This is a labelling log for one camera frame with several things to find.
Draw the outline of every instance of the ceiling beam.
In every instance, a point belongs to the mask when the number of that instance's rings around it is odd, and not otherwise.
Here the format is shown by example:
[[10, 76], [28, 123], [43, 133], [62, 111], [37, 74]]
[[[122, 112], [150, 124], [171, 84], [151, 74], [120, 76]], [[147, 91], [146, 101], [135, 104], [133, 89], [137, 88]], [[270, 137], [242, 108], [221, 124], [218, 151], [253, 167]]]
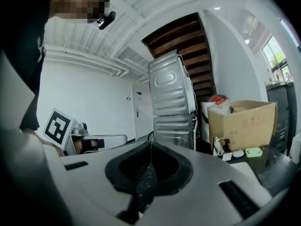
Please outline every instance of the ceiling beam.
[[110, 3], [116, 6], [118, 9], [129, 15], [138, 24], [144, 21], [144, 17], [140, 15], [132, 6], [128, 5], [123, 0], [110, 0]]
[[130, 47], [133, 51], [143, 57], [146, 61], [150, 62], [154, 60], [153, 56], [151, 55], [150, 51], [147, 47], [143, 44], [143, 42], [128, 42], [127, 46]]
[[133, 65], [135, 65], [135, 66], [137, 66], [138, 68], [143, 69], [145, 72], [148, 72], [148, 69], [147, 69], [147, 68], [143, 67], [142, 65], [139, 65], [138, 63], [136, 63], [136, 62], [133, 61], [133, 60], [131, 60], [131, 59], [129, 59], [129, 58], [125, 58], [124, 60], [127, 61], [127, 62], [129, 62], [129, 63], [131, 63], [131, 64], [133, 64]]
[[173, 40], [161, 45], [160, 47], [154, 49], [153, 53], [154, 53], [155, 57], [160, 57], [161, 55], [165, 54], [166, 52], [176, 49], [180, 44], [182, 44], [184, 42], [188, 42], [195, 38], [200, 38], [202, 36], [204, 36], [203, 31], [194, 31], [194, 32], [185, 34], [181, 37], [173, 39]]
[[204, 62], [204, 61], [209, 61], [209, 60], [210, 60], [210, 58], [209, 58], [208, 54], [203, 54], [203, 55], [185, 60], [184, 64], [185, 64], [185, 67], [189, 67], [191, 65], [201, 63], [201, 62]]
[[203, 43], [199, 43], [199, 44], [190, 46], [188, 48], [184, 48], [184, 49], [179, 51], [179, 54], [182, 55], [182, 56], [185, 56], [185, 55], [188, 55], [190, 53], [194, 53], [194, 52], [197, 52], [199, 50], [206, 49], [206, 48], [207, 48], [207, 45], [206, 45], [205, 42], [203, 42]]
[[210, 65], [203, 65], [199, 66], [190, 70], [187, 70], [189, 76], [198, 74], [198, 73], [205, 73], [205, 72], [210, 72], [211, 71], [211, 66]]
[[141, 73], [141, 74], [143, 74], [147, 77], [149, 76], [149, 74], [147, 72], [143, 71], [141, 68], [137, 68], [134, 65], [130, 64], [129, 62], [124, 61], [123, 59], [120, 59], [120, 58], [112, 58], [112, 59], [119, 62], [119, 63], [122, 63], [123, 65], [126, 65], [126, 66], [136, 70], [138, 73]]

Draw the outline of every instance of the white ceiling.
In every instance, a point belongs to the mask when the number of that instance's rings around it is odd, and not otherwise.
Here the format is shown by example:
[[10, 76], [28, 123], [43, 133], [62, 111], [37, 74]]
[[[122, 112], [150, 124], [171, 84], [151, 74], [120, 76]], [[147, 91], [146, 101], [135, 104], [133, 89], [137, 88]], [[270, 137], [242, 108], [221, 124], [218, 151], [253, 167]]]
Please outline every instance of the white ceiling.
[[[110, 10], [117, 13], [115, 21], [105, 30], [100, 31], [96, 24], [74, 24], [60, 18], [52, 18], [45, 26], [45, 43], [47, 45], [70, 48], [82, 53], [93, 55], [100, 60], [107, 61], [107, 65], [117, 65], [119, 73], [124, 78], [145, 81], [148, 78], [145, 57], [127, 46], [126, 41], [145, 21], [152, 19], [160, 10], [175, 8], [178, 0], [111, 0]], [[247, 16], [246, 11], [232, 11], [225, 13], [236, 27], [242, 29], [242, 23]], [[260, 36], [262, 27], [258, 25], [258, 34], [255, 32], [250, 46], [253, 46], [257, 36]], [[115, 70], [108, 71], [116, 75]]]
[[[226, 18], [234, 28], [236, 28], [244, 40], [248, 39], [250, 41], [248, 46], [251, 50], [256, 47], [266, 32], [263, 23], [246, 8], [223, 6], [217, 13]], [[252, 25], [254, 19], [257, 19], [258, 22], [254, 22], [254, 25]]]

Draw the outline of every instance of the white wall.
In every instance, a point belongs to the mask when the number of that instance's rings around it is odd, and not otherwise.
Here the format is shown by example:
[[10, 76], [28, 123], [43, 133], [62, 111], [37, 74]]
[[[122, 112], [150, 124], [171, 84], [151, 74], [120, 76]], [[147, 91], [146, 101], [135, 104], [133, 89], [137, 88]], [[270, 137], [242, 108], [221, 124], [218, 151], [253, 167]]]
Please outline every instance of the white wall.
[[38, 102], [37, 133], [44, 127], [55, 107], [85, 122], [90, 135], [125, 134], [135, 138], [131, 82], [111, 77], [95, 69], [74, 64], [45, 61]]
[[289, 64], [297, 99], [297, 129], [301, 132], [301, 53], [295, 46], [292, 38], [280, 23], [285, 15], [271, 0], [246, 0], [246, 8], [252, 12], [270, 31], [283, 50]]
[[153, 110], [151, 102], [151, 92], [149, 85], [146, 84], [132, 84], [133, 89], [133, 112], [135, 121], [136, 139], [148, 135], [154, 130]]
[[269, 66], [269, 62], [263, 54], [262, 50], [259, 50], [255, 55], [256, 65], [260, 71], [260, 75], [264, 82], [268, 83], [274, 80], [273, 73], [271, 72], [271, 68]]
[[204, 24], [212, 56], [217, 93], [230, 101], [267, 101], [263, 79], [258, 77], [256, 60], [241, 35], [226, 20], [206, 10]]

